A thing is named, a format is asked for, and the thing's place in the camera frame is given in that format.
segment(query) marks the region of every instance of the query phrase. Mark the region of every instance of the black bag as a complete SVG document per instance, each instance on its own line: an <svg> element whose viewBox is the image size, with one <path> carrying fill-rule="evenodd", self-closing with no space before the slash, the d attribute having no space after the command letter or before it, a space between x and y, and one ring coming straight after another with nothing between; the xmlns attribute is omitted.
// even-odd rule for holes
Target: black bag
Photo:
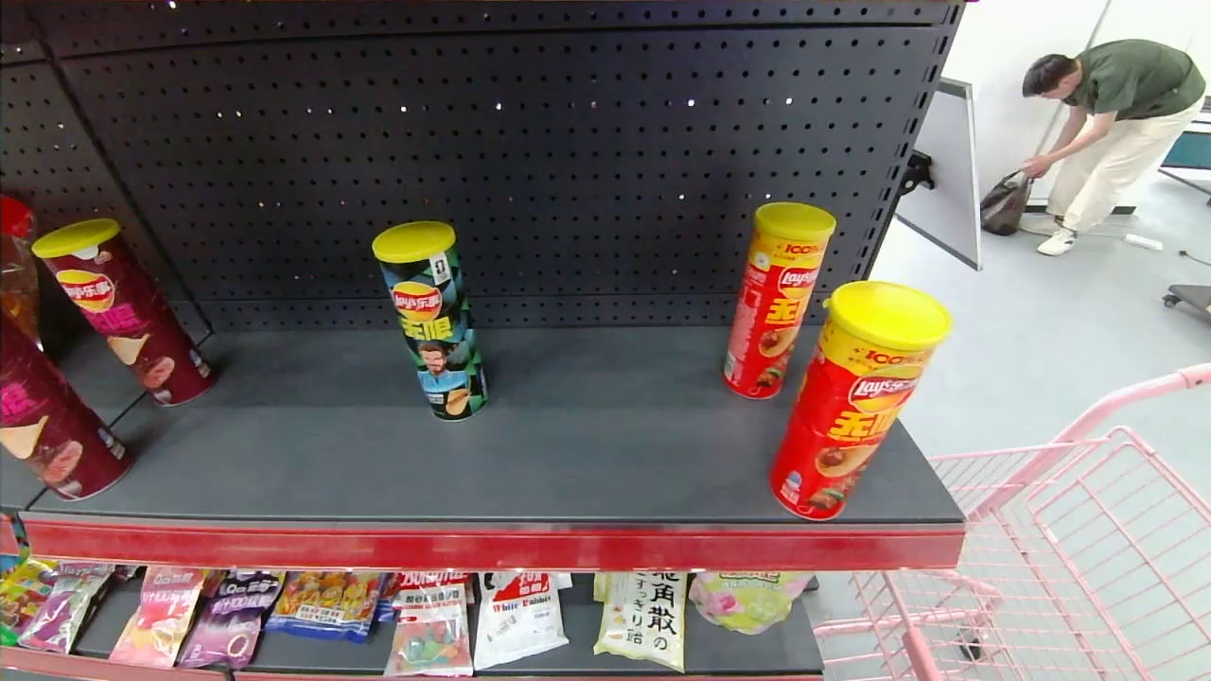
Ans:
<svg viewBox="0 0 1211 681"><path fill-rule="evenodd" d="M980 228L998 236L1009 236L1017 231L1026 212L1026 201L1031 198L1033 179L1014 171L1006 174L992 188L992 191L980 201Z"/></svg>

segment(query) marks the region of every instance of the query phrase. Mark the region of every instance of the yellow lid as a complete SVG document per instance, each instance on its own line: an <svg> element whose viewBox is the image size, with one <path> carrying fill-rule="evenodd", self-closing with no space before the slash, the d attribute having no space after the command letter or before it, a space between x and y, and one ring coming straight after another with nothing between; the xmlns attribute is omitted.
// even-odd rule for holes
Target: yellow lid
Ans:
<svg viewBox="0 0 1211 681"><path fill-rule="evenodd" d="M941 303L900 284L850 281L825 304L845 331L895 350L928 350L951 332L951 313Z"/></svg>
<svg viewBox="0 0 1211 681"><path fill-rule="evenodd" d="M793 241L823 241L837 229L837 218L823 208L791 201L765 204L753 213L757 229Z"/></svg>
<svg viewBox="0 0 1211 681"><path fill-rule="evenodd" d="M92 246L99 246L109 241L122 228L117 221L109 218L86 219L75 224L69 224L34 241L34 254L39 258L58 258L70 256L76 251L84 251Z"/></svg>
<svg viewBox="0 0 1211 681"><path fill-rule="evenodd" d="M397 224L374 238L371 248L384 263L415 263L454 245L454 228L444 222Z"/></svg>

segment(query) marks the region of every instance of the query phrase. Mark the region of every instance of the man's hand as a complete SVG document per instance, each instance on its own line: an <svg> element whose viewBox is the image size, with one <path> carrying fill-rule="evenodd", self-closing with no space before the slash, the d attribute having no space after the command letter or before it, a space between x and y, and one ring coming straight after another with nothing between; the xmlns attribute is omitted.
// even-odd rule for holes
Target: man's hand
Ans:
<svg viewBox="0 0 1211 681"><path fill-rule="evenodd" d="M1048 171L1051 170L1051 164L1054 162L1055 161L1052 161L1046 155L1032 156L1022 162L1022 172L1026 173L1026 177L1029 177L1031 179L1037 179L1039 177L1048 174Z"/></svg>

